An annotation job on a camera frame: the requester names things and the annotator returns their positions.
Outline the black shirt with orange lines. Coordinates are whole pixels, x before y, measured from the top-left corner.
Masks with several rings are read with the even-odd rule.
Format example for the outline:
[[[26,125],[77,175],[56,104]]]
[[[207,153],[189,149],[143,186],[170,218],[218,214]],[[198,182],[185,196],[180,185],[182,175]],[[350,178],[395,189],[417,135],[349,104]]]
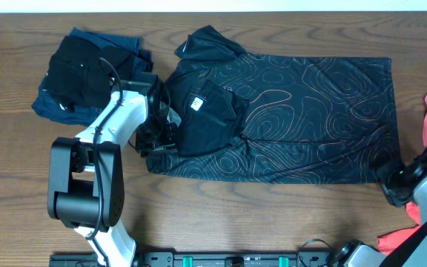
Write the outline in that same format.
[[[255,54],[211,26],[176,49],[165,85],[174,152],[150,172],[274,184],[376,182],[401,166],[391,61]]]

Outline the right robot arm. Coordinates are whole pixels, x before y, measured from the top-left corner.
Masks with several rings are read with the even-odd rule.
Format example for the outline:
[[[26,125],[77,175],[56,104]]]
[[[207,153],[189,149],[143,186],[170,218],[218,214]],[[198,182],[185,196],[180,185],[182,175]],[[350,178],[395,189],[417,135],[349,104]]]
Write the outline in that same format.
[[[389,232],[372,248],[358,240],[329,257],[328,266],[427,266],[427,147],[409,165],[377,169],[388,203],[406,208],[414,226]]]

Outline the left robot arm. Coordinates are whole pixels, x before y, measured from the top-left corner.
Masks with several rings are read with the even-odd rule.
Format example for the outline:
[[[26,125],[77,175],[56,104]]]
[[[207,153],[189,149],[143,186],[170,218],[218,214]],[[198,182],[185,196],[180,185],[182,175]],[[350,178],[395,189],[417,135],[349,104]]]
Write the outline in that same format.
[[[170,95],[154,73],[113,80],[107,107],[73,138],[50,149],[47,212],[83,236],[92,254],[54,254],[51,266],[136,266],[136,241],[121,215],[125,202],[122,152],[140,156],[176,149],[179,124]]]

